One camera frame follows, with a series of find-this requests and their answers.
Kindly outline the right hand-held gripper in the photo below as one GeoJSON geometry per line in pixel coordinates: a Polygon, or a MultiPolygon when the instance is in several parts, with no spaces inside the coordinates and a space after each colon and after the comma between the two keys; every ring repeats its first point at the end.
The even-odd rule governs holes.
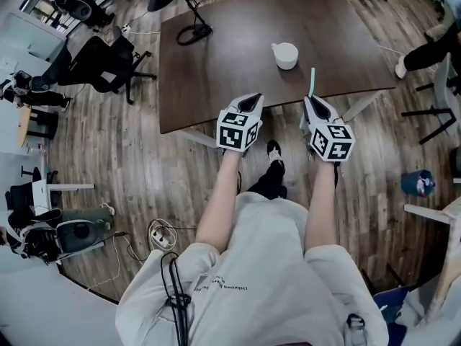
{"type": "Polygon", "coordinates": [[[341,163],[349,159],[355,144],[352,128],[324,99],[314,94],[304,97],[300,129],[323,161],[341,163]]]}

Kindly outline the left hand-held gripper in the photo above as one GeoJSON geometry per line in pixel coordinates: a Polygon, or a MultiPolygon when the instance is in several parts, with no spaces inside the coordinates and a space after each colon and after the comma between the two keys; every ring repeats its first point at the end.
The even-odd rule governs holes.
{"type": "Polygon", "coordinates": [[[220,111],[216,146],[245,153],[258,137],[263,107],[264,96],[261,93],[246,94],[232,100],[220,111]]]}

